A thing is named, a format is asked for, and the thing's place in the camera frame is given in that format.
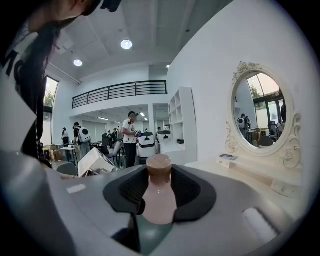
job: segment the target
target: black metal railing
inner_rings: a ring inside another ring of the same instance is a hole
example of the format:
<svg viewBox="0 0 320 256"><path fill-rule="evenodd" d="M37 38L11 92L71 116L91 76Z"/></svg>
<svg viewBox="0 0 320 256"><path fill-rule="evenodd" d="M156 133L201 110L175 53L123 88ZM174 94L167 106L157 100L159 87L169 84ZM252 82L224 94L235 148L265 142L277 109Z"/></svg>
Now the black metal railing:
<svg viewBox="0 0 320 256"><path fill-rule="evenodd" d="M116 98L167 94L166 80L126 82L95 89L72 98L72 108Z"/></svg>

